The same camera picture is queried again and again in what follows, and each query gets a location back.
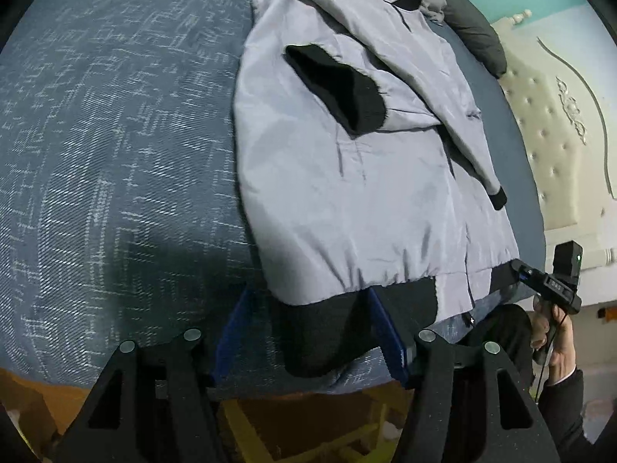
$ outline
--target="jacket sleeve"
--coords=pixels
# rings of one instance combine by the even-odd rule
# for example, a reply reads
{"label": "jacket sleeve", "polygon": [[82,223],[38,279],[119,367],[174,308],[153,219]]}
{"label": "jacket sleeve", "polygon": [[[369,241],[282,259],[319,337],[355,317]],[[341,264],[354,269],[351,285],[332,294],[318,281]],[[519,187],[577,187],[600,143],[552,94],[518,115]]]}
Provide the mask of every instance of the jacket sleeve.
{"label": "jacket sleeve", "polygon": [[545,386],[538,408],[550,430],[562,463],[588,461],[593,446],[582,429],[583,374],[572,376],[554,386]]}

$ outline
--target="person's arm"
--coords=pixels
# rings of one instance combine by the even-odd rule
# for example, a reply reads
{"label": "person's arm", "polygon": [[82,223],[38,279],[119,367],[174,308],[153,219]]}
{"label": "person's arm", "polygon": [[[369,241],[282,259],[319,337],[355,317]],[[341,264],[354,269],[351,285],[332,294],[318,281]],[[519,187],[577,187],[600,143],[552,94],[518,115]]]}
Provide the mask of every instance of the person's arm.
{"label": "person's arm", "polygon": [[[584,461],[591,455],[592,445],[582,429],[583,374],[576,368],[576,351],[572,320],[557,306],[553,318],[562,322],[553,342],[548,363],[548,380],[538,402],[557,447],[562,463]],[[548,320],[537,315],[533,324],[535,348],[546,343]]]}
{"label": "person's arm", "polygon": [[562,463],[584,461],[592,445],[582,430],[582,371],[556,385],[544,386],[538,402]]}

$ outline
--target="tufted headboard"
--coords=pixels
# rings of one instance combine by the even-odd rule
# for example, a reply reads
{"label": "tufted headboard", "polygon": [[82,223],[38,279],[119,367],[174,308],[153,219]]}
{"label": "tufted headboard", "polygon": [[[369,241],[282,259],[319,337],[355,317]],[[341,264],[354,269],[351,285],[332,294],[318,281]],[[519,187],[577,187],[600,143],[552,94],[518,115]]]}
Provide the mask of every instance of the tufted headboard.
{"label": "tufted headboard", "polygon": [[583,267],[612,263],[615,249],[598,246],[599,221],[611,199],[606,169],[604,113],[581,72],[558,55],[558,44],[514,32],[526,10],[493,24],[508,70],[499,80],[523,135],[538,187],[547,243],[546,269],[555,245],[576,240]]}

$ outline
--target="human hand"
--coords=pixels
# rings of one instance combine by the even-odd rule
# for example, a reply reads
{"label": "human hand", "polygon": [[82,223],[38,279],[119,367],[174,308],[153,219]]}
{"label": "human hand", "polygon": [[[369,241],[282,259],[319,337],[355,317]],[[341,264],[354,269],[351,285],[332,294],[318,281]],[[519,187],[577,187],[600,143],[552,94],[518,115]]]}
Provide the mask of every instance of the human hand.
{"label": "human hand", "polygon": [[[541,313],[541,304],[534,304],[535,313],[532,317],[532,338],[531,345],[535,349],[542,348],[547,342],[548,318]],[[553,340],[553,353],[548,362],[547,385],[554,385],[566,378],[576,368],[575,338],[572,319],[569,315],[553,305],[553,319],[561,326],[557,329]]]}

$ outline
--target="black cable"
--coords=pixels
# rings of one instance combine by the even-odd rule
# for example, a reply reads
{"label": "black cable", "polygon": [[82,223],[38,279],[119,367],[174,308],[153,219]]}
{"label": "black cable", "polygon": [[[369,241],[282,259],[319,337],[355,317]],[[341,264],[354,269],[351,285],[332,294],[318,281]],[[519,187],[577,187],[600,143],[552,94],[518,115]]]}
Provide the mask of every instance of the black cable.
{"label": "black cable", "polygon": [[[559,326],[557,326],[557,330],[553,334],[553,337],[550,339],[550,343],[548,343],[547,351],[550,351],[550,347],[553,346],[553,341],[557,337],[557,334],[561,331],[561,326],[563,322],[566,320],[568,314],[564,314]],[[538,395],[540,394],[540,386],[542,385],[542,376],[544,375],[544,368],[546,367],[546,363],[548,362],[548,353],[546,354],[546,358],[544,359],[544,364],[542,365],[542,370],[540,371],[540,378],[538,379],[538,388],[536,389],[536,398],[534,399],[535,403],[538,403]]]}

